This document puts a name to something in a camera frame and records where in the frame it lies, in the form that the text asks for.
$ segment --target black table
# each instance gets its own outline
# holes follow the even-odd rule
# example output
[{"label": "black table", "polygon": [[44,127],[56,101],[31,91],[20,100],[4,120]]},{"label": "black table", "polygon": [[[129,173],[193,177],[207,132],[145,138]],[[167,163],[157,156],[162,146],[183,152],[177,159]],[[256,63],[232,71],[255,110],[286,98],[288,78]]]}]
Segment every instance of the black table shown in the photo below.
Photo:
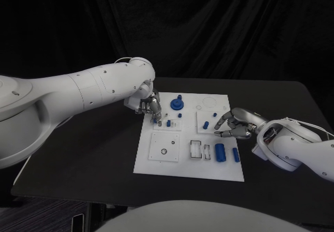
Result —
[{"label": "black table", "polygon": [[[298,82],[157,78],[161,92],[227,94],[269,120],[283,117],[328,123]],[[302,165],[293,172],[263,161],[239,140],[245,182],[134,174],[142,115],[124,102],[76,115],[31,156],[11,193],[126,206],[168,200],[227,203],[289,221],[334,225],[334,183]]]}]

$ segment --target floor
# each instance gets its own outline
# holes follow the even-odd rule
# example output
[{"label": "floor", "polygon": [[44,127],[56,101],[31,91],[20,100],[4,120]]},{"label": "floor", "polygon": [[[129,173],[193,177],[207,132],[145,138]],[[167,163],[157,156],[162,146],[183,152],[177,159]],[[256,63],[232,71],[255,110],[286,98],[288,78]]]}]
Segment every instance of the floor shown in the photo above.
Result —
[{"label": "floor", "polygon": [[18,208],[0,208],[0,232],[70,232],[72,217],[86,214],[88,203],[17,198]]}]

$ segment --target black backdrop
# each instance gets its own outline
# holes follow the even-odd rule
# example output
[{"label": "black backdrop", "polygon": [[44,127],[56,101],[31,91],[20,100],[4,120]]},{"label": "black backdrop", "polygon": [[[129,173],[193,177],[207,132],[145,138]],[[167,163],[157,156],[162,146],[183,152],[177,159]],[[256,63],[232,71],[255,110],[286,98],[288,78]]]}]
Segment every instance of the black backdrop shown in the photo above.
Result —
[{"label": "black backdrop", "polygon": [[332,126],[332,12],[329,0],[3,0],[0,74],[39,78],[139,56],[157,76],[302,82]]}]

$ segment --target white platform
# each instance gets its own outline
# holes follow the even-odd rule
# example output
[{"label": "white platform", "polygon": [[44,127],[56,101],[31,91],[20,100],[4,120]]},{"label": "white platform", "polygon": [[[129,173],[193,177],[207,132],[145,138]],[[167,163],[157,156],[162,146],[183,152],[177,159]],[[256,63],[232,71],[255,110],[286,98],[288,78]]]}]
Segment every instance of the white platform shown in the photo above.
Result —
[{"label": "white platform", "polygon": [[[181,110],[175,111],[170,107],[170,102],[177,98],[177,95],[183,95],[184,107]],[[180,177],[216,179],[216,180],[230,180],[243,182],[242,164],[234,162],[232,149],[237,147],[234,138],[219,138],[211,133],[206,132],[213,130],[214,123],[223,113],[230,110],[227,95],[213,95],[213,94],[194,94],[194,93],[160,93],[161,108],[162,108],[162,119],[165,120],[181,120],[183,128],[181,131],[167,131],[154,130],[154,125],[150,123],[151,115],[145,115],[142,121],[142,130],[139,145],[137,151],[137,159],[134,166],[134,173],[138,174],[154,174],[154,175],[170,175]],[[200,114],[204,120],[207,115],[209,130],[204,133],[197,133],[197,114]],[[220,130],[229,130],[227,125],[220,127]],[[152,133],[171,133],[178,134],[178,161],[161,161],[150,160],[150,146],[151,146],[151,136]],[[201,160],[194,160],[190,158],[190,141],[201,141],[201,153],[204,154],[204,145],[210,146],[210,160],[204,160],[204,155]],[[170,146],[170,138],[160,140],[158,150],[162,147]],[[214,145],[217,143],[224,144],[226,149],[226,162],[216,161]]]}]

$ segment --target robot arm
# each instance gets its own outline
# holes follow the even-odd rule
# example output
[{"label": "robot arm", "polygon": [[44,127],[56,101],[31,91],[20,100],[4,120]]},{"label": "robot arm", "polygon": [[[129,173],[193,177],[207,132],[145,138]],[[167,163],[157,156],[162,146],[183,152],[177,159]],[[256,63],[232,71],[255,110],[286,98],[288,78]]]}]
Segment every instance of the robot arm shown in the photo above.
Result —
[{"label": "robot arm", "polygon": [[321,141],[317,133],[291,119],[268,121],[260,115],[242,108],[232,109],[214,126],[217,130],[227,122],[232,130],[216,131],[223,138],[250,138],[257,134],[252,152],[279,168],[293,171],[304,163],[312,171],[334,182],[334,140]]},{"label": "robot arm", "polygon": [[40,79],[0,76],[0,168],[33,154],[69,117],[122,99],[137,113],[160,121],[154,78],[144,58]]}]

